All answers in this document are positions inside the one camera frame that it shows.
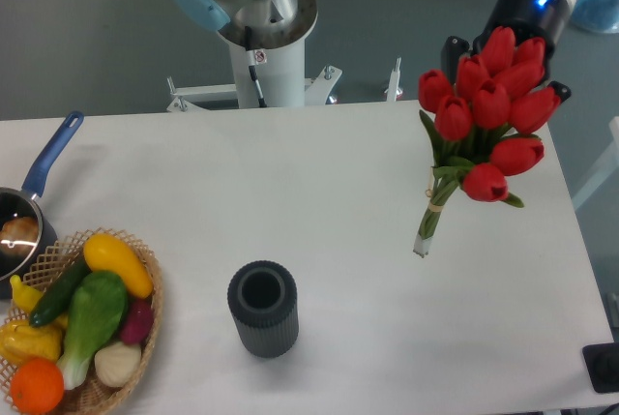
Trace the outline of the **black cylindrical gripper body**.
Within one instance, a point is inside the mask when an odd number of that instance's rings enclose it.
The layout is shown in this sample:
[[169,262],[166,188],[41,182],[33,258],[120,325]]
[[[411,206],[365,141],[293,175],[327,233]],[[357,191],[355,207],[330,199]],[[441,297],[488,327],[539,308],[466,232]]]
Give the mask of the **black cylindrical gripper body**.
[[516,36],[516,46],[536,37],[545,40],[545,76],[551,76],[550,60],[568,25],[570,6],[567,0],[497,0],[481,34],[472,49],[480,53],[497,27],[509,27]]

